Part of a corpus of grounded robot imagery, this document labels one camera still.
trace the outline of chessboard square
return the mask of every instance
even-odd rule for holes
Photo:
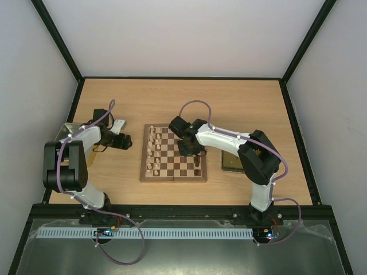
[[[194,170],[186,170],[187,171],[187,176],[194,176]]]
[[[173,170],[173,177],[180,176],[180,170]]]

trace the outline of wooden table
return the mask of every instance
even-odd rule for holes
[[[260,129],[289,165],[289,173],[277,182],[275,198],[294,198],[311,205],[278,81],[264,80],[128,80],[86,79],[74,122],[92,118],[93,109],[108,109],[116,100],[114,117],[127,120],[124,133],[133,145],[127,151],[108,148],[98,153],[89,168],[89,180],[108,194],[113,204],[131,205],[247,205],[252,184],[245,175],[221,171],[221,152],[208,148],[206,183],[141,183],[140,161],[144,124],[169,123],[187,101],[200,99],[212,107],[212,124],[253,132]],[[206,106],[185,108],[187,121],[208,117]],[[50,203],[73,203],[69,196],[53,192]]]

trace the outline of chessboard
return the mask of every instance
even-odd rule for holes
[[[180,156],[168,124],[144,127],[141,182],[206,182],[206,156]]]

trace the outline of gray wall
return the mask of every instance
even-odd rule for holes
[[[281,77],[324,0],[44,0],[84,76]]]
[[[288,88],[323,203],[355,274],[367,239],[367,1],[337,1]]]
[[[43,146],[66,120],[76,81],[31,1],[2,1],[0,37],[0,274],[7,274],[44,192]]]

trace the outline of chessboard border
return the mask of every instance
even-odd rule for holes
[[[147,159],[146,159],[146,150],[145,150],[145,144],[148,143],[148,133],[150,126],[153,125],[155,128],[160,127],[168,127],[169,123],[150,123],[144,125],[144,136],[143,136],[143,148],[142,148],[142,159],[140,161],[140,177],[139,180],[141,183],[145,182],[207,182],[208,181],[208,169],[206,166],[206,156],[200,157],[201,162],[201,176],[198,177],[179,177],[175,180],[175,177],[147,177],[145,175],[145,169],[147,166]]]

